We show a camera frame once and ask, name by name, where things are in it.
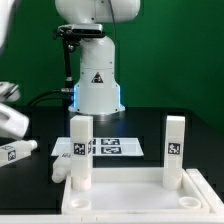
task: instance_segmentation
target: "black cable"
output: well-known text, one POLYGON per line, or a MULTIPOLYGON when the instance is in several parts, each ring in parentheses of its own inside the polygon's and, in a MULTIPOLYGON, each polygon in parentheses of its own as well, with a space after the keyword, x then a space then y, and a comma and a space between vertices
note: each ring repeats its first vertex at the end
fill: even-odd
POLYGON ((51 90, 51 91, 47 91, 45 93, 42 93, 40 95, 38 95, 37 97, 33 98, 28 104, 27 106, 32 106, 33 103, 35 103, 37 100, 45 97, 45 96, 49 96, 51 94, 55 94, 55 93, 61 93, 61 90, 51 90))
POLYGON ((52 97, 52 98, 44 98, 44 99, 39 99, 35 103, 33 103, 32 106, 36 106, 37 104, 43 102, 43 101, 48 101, 48 100, 70 100, 70 98, 66 97, 52 97))
POLYGON ((111 15, 113 19, 113 24, 114 24, 114 44, 116 44, 117 41, 117 28, 116 28, 116 22, 115 22, 115 16, 114 16, 114 9, 111 0, 108 0, 109 5, 110 5, 110 10, 111 10, 111 15))

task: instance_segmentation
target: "qr code label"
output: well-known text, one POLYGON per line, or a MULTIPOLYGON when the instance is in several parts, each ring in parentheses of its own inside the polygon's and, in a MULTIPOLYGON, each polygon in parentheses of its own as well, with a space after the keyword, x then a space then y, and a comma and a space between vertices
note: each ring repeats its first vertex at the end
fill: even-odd
POLYGON ((181 144, 179 143, 168 143, 168 154, 170 155, 180 155, 181 144))
POLYGON ((8 161, 12 161, 14 159, 16 159, 16 150, 8 152, 8 161))
POLYGON ((85 155, 85 144, 74 143, 74 154, 85 155))
POLYGON ((120 145, 119 139, 101 139, 101 145, 120 145))
POLYGON ((104 155, 117 155, 122 154, 121 147, 102 147, 101 153, 104 155))

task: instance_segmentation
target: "blue light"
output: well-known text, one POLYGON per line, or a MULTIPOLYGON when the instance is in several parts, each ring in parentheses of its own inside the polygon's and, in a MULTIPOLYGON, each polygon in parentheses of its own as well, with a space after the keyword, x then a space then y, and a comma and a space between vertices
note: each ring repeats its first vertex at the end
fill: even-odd
POLYGON ((74 85, 74 92, 73 92, 73 108, 76 108, 76 100, 77 100, 77 86, 74 85))
POLYGON ((118 95, 119 95, 119 107, 121 108, 121 87, 118 86, 118 95))

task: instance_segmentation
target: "white object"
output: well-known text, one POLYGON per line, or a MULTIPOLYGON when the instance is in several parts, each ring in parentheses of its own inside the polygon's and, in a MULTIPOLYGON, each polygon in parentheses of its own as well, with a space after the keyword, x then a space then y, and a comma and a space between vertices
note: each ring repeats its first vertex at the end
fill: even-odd
POLYGON ((105 37, 81 41, 80 80, 74 87, 71 111, 105 115, 124 111, 120 86, 114 79, 115 46, 105 37))
POLYGON ((181 187, 185 117, 167 116, 163 186, 170 190, 181 187))
POLYGON ((72 187, 77 191, 91 188, 93 167, 93 117, 75 116, 70 120, 72 187))
MULTIPOLYGON (((52 151, 52 156, 70 153, 71 140, 59 137, 52 151)), ((137 138, 94 138, 93 156, 143 156, 141 145, 137 138)))
POLYGON ((193 197, 179 198, 179 206, 184 209, 199 209, 201 208, 201 201, 193 197))
POLYGON ((0 166, 4 166, 31 155, 31 151, 37 148, 37 142, 16 141, 0 147, 0 166))
MULTIPOLYGON (((88 197, 85 199, 77 197, 77 195, 80 196, 81 194, 86 195, 87 192, 73 191, 71 189, 71 178, 68 177, 62 207, 63 213, 67 213, 66 215, 2 215, 0 216, 0 224, 224 223, 224 205, 216 193, 210 191, 211 187, 198 170, 183 171, 182 188, 180 191, 169 191, 162 187, 163 168, 93 169, 92 180, 93 186, 91 191, 95 191, 95 185, 99 186, 97 193, 100 196, 95 198, 96 201, 91 201, 88 197), (184 196, 199 200, 202 204, 201 208, 180 208, 178 201, 184 196), (112 204, 110 199, 113 201, 119 199, 119 201, 112 204), (106 202, 105 209, 96 209, 96 203, 99 201, 106 202), (115 210, 119 203, 122 205, 124 202, 126 202, 127 208, 115 210)), ((94 197, 94 194, 90 191, 88 193, 89 198, 94 197)))
MULTIPOLYGON (((140 9, 140 0, 111 0, 116 22, 134 19, 140 9)), ((69 23, 113 22, 108 1, 56 0, 57 11, 69 23)))
POLYGON ((0 102, 16 101, 20 97, 18 85, 9 82, 0 82, 0 102))
POLYGON ((195 187, 189 175, 184 170, 182 172, 182 187, 178 191, 170 191, 163 187, 163 168, 95 168, 92 172, 92 187, 88 192, 74 191, 71 177, 68 176, 62 214, 79 214, 84 218, 91 217, 92 220, 112 215, 120 218, 125 216, 128 220, 129 214, 210 214, 209 203, 195 187), (71 206, 73 202, 78 204, 79 201, 89 201, 82 203, 83 211, 80 210, 81 203, 77 207, 71 206))
POLYGON ((71 171, 71 153, 63 152, 53 164, 52 180, 61 183, 71 171))
POLYGON ((0 1, 0 54, 5 43, 13 5, 16 0, 0 1))
POLYGON ((13 110, 0 104, 0 136, 5 138, 22 139, 26 133, 29 119, 13 110))
MULTIPOLYGON (((70 24, 113 22, 109 1, 56 0, 57 11, 70 24)), ((111 0, 116 22, 134 19, 140 0, 111 0)), ((120 103, 120 86, 115 81, 115 46, 111 39, 83 39, 80 42, 80 80, 74 87, 71 112, 108 120, 125 110, 120 103)))

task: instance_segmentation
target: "white platform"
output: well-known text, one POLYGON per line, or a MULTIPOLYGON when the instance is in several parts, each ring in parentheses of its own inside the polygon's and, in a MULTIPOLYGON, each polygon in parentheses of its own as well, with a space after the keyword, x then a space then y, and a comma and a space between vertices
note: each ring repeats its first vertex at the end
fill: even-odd
POLYGON ((0 216, 0 224, 224 223, 224 205, 198 170, 183 171, 179 191, 162 187, 162 173, 163 168, 97 168, 86 193, 73 192, 68 177, 62 215, 0 216), (202 207, 180 208, 183 196, 200 200, 202 207))
MULTIPOLYGON (((70 153, 70 138, 57 139, 52 156, 70 153)), ((143 156, 137 138, 94 138, 93 156, 143 156)))

